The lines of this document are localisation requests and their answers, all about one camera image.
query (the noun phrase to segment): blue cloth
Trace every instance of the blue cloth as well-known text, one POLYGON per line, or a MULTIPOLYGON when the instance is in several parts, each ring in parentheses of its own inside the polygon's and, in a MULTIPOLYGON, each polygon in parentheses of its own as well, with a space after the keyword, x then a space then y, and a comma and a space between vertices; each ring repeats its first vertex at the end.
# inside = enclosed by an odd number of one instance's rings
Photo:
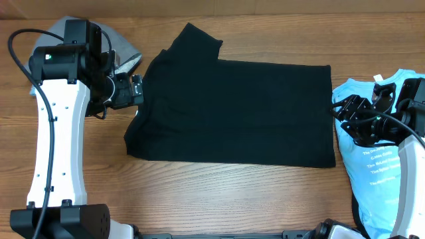
MULTIPOLYGON (((413 70, 398 72, 378 84, 396 84, 396 99, 405 79, 425 78, 413 70)), ((371 101, 374 82, 358 82, 354 79, 334 89, 332 100, 338 102, 351 94, 357 94, 371 101)), ((398 147, 364 148, 356 146, 335 120, 339 150, 350 177, 351 188, 359 202, 360 220, 372 239, 389 238, 397 216, 400 192, 400 158, 398 147)))

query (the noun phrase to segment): black fabric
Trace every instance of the black fabric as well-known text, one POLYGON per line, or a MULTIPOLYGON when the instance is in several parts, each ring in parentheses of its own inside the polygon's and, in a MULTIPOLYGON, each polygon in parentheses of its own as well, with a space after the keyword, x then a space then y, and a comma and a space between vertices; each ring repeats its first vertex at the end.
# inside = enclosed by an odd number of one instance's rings
POLYGON ((334 167, 330 66, 218 60, 188 24, 143 79, 125 135, 147 160, 334 167))
POLYGON ((357 230, 360 231, 361 235, 366 239, 371 239, 371 237, 367 234, 365 226, 361 223, 360 213, 359 213, 359 203, 357 202, 356 197, 353 193, 353 198, 351 199, 351 210, 353 211, 353 219, 354 223, 357 226, 357 230))

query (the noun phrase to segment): wooden table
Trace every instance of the wooden table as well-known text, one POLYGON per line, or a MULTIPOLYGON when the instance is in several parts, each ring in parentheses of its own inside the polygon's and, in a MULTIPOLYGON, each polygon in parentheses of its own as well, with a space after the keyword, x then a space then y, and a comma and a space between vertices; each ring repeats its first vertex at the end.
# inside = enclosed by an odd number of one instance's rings
MULTIPOLYGON (((330 64, 333 87, 350 77, 388 78, 399 68, 425 72, 425 13, 93 20, 115 28, 143 53, 142 74, 187 22, 224 41, 222 59, 330 64)), ((6 42, 17 29, 53 23, 0 21, 0 238, 19 238, 9 228, 9 213, 25 207, 37 143, 37 103, 6 42)), ((22 61, 37 37, 16 38, 22 61)), ((172 234, 310 229, 326 218, 354 225, 336 139, 333 169, 143 161, 126 155, 123 140, 134 113, 127 108, 110 111, 105 121, 86 119, 88 202, 106 203, 115 220, 136 224, 143 233, 172 234)))

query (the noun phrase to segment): wooden surface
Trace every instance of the wooden surface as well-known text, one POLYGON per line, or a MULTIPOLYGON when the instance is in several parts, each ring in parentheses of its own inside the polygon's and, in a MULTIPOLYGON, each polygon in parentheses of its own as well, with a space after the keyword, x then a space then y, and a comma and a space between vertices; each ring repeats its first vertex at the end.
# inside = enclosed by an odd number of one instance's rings
MULTIPOLYGON (((330 64, 333 87, 349 77, 388 78, 399 68, 425 72, 425 13, 95 20, 142 51, 142 74, 187 22, 224 41, 223 59, 330 64)), ((18 238, 9 228, 9 211, 25 207, 37 142, 37 103, 6 42, 17 29, 48 29, 53 23, 0 21, 0 238, 18 238)), ((16 38, 22 61, 37 37, 16 38)), ((123 141, 134 113, 128 108, 110 111, 105 121, 86 120, 88 202, 106 203, 115 220, 144 233, 173 234, 310 229, 326 218, 353 225, 350 184, 336 140, 333 169, 142 161, 126 155, 123 141)))
POLYGON ((0 19, 424 11, 423 0, 0 0, 0 19))

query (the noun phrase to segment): gray fabric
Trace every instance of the gray fabric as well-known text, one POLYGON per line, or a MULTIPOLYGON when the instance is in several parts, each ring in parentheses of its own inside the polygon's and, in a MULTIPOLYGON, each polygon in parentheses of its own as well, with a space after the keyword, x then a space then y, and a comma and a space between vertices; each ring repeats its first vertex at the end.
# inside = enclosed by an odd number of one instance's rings
MULTIPOLYGON (((65 31, 65 21, 70 19, 78 19, 78 18, 69 17, 69 16, 63 17, 59 21, 57 21, 48 31, 63 37, 64 31, 65 31)), ((121 34, 117 33, 111 27, 108 27, 106 25, 103 25, 94 21, 92 21, 92 23, 97 24, 102 30, 104 30, 108 34, 109 38, 111 39, 112 49, 114 49, 117 52, 117 55, 120 57, 121 63, 124 63, 134 54, 140 53, 121 34)), ((62 43, 62 41, 54 37, 51 37, 48 35, 41 35, 37 39, 34 45, 33 52, 38 46, 56 46, 57 44, 60 44, 60 43, 62 43)), ((108 50, 109 50, 108 40, 106 39, 104 35, 102 35, 102 52, 105 52, 108 50)), ((25 64, 25 68, 29 71, 28 62, 25 64)))

